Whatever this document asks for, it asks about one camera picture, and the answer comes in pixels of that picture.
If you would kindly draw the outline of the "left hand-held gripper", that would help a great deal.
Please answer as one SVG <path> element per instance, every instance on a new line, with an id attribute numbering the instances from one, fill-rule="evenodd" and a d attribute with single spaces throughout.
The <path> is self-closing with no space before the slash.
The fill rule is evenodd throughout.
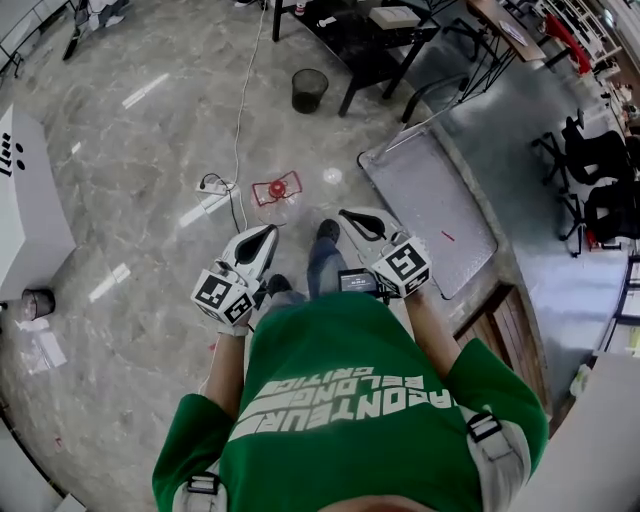
<path id="1" fill-rule="evenodd" d="M 267 224 L 236 234 L 204 269 L 191 294 L 192 302 L 208 317 L 228 328 L 239 325 L 252 309 L 259 309 L 266 296 L 263 275 L 273 260 L 279 229 Z"/>

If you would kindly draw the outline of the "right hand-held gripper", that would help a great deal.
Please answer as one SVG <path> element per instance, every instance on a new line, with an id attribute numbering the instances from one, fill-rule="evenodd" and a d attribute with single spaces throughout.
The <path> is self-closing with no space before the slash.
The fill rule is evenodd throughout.
<path id="1" fill-rule="evenodd" d="M 338 273 L 341 291 L 401 299 L 430 280 L 432 263 L 423 241 L 388 211 L 358 207 L 342 209 L 338 216 L 362 263 Z"/>

